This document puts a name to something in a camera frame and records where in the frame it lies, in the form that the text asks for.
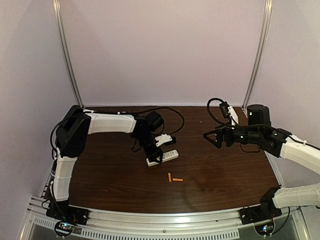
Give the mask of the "orange battery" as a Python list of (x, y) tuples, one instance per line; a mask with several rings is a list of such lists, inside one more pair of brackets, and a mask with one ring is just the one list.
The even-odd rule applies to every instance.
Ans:
[(184, 179), (183, 178), (173, 178), (172, 181), (173, 182), (183, 182)]
[(172, 176), (171, 176), (171, 173), (170, 173), (170, 172), (168, 173), (168, 181), (169, 181), (169, 183), (172, 182)]

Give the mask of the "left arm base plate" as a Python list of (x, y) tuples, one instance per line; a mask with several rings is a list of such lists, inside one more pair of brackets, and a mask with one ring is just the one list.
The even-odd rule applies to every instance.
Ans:
[(66, 204), (60, 204), (59, 202), (57, 204), (53, 202), (49, 204), (45, 215), (55, 220), (85, 226), (88, 221), (89, 210)]

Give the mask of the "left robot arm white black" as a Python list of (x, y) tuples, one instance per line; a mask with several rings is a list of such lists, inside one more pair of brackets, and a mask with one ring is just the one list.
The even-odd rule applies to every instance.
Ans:
[(56, 126), (53, 181), (50, 185), (50, 207), (61, 222), (72, 218), (69, 208), (69, 186), (73, 168), (78, 157), (85, 150), (88, 135), (95, 133), (126, 133), (138, 141), (146, 158), (151, 163), (162, 163), (164, 153), (154, 132), (164, 125), (161, 115), (155, 111), (147, 116), (133, 113), (105, 113), (85, 110), (73, 105)]

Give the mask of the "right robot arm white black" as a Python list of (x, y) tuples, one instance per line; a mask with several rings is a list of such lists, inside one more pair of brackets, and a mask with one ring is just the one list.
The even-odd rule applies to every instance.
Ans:
[[(227, 102), (221, 101), (220, 111), (228, 123), (218, 120), (212, 112), (210, 117), (219, 124), (215, 130), (203, 134), (203, 138), (220, 149), (223, 144), (231, 147), (235, 143), (256, 145), (274, 157), (295, 162), (315, 173), (320, 172), (320, 149), (306, 140), (299, 139), (291, 132), (274, 128), (270, 110), (262, 104), (247, 107), (247, 125), (238, 123), (237, 114)], [(260, 199), (256, 210), (259, 220), (268, 220), (276, 209), (320, 205), (320, 185), (318, 183), (298, 187), (276, 187), (268, 190)]]

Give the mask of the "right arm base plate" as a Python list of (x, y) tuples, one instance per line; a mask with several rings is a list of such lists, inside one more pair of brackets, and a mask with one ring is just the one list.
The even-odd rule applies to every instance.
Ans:
[(238, 213), (243, 225), (271, 220), (274, 217), (282, 215), (282, 211), (278, 208), (276, 208), (272, 213), (263, 213), (261, 205), (244, 206), (238, 211)]

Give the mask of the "white remote control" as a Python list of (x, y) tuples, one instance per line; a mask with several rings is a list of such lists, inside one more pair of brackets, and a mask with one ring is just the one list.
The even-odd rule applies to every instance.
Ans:
[(146, 163), (149, 167), (153, 167), (155, 165), (159, 165), (174, 159), (177, 159), (179, 157), (179, 153), (178, 151), (175, 150), (171, 150), (168, 152), (164, 152), (163, 156), (162, 156), (162, 161), (160, 161), (160, 158), (158, 157), (156, 161), (150, 161), (148, 158), (146, 159)]

